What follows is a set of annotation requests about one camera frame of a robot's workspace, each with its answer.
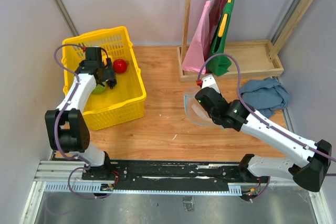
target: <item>red apple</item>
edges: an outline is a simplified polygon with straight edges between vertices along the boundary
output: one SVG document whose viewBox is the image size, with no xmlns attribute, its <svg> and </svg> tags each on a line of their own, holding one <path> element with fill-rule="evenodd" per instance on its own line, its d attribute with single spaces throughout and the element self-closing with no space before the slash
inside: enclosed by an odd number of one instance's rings
<svg viewBox="0 0 336 224">
<path fill-rule="evenodd" d="M 113 63 L 113 69 L 116 73 L 125 73 L 127 70 L 127 62 L 123 59 L 117 59 Z"/>
</svg>

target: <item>gray floor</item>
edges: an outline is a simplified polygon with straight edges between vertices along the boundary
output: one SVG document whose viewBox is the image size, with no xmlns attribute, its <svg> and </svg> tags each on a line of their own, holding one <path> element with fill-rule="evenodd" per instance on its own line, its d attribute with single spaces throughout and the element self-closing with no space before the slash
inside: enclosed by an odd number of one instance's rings
<svg viewBox="0 0 336 224">
<path fill-rule="evenodd" d="M 253 204 L 237 196 L 195 196 L 194 206 L 180 195 L 111 195 L 104 200 L 82 200 L 70 193 L 45 193 L 40 223 L 317 223 L 307 191 L 294 187 L 268 188 Z"/>
</svg>

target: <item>yellow plastic crate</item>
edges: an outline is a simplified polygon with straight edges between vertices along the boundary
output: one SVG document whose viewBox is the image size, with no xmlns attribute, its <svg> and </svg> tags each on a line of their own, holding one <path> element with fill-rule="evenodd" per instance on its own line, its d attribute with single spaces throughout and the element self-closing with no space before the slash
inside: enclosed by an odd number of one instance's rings
<svg viewBox="0 0 336 224">
<path fill-rule="evenodd" d="M 108 87 L 101 94 L 91 94 L 84 109 L 84 120 L 92 130 L 99 130 L 144 116 L 146 91 L 136 63 L 133 44 L 126 27 L 92 31 L 77 37 L 65 39 L 63 44 L 74 43 L 87 47 L 100 46 L 108 52 L 112 61 L 124 59 L 129 62 L 127 71 L 116 74 L 117 85 Z M 75 71 L 85 54 L 78 47 L 63 47 L 62 63 Z M 73 75 L 64 71 L 66 95 L 71 88 Z"/>
</svg>

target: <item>blue towel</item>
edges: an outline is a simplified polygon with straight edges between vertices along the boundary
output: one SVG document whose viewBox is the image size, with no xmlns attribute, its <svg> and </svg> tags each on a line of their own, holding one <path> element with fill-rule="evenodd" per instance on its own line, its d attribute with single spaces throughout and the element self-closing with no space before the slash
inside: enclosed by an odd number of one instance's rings
<svg viewBox="0 0 336 224">
<path fill-rule="evenodd" d="M 288 107 L 290 97 L 287 90 L 276 79 L 268 77 L 264 80 L 249 80 L 240 88 L 244 102 L 269 118 L 274 110 Z"/>
</svg>

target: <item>yellow strip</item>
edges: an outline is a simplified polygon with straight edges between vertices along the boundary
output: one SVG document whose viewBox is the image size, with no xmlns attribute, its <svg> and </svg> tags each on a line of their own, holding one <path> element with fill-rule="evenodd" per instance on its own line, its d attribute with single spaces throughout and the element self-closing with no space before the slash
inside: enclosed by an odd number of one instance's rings
<svg viewBox="0 0 336 224">
<path fill-rule="evenodd" d="M 223 36 L 224 30 L 225 30 L 225 26 L 226 26 L 226 21 L 227 21 L 227 13 L 224 14 L 222 23 L 219 27 L 219 32 L 218 32 L 218 36 L 221 38 Z"/>
</svg>

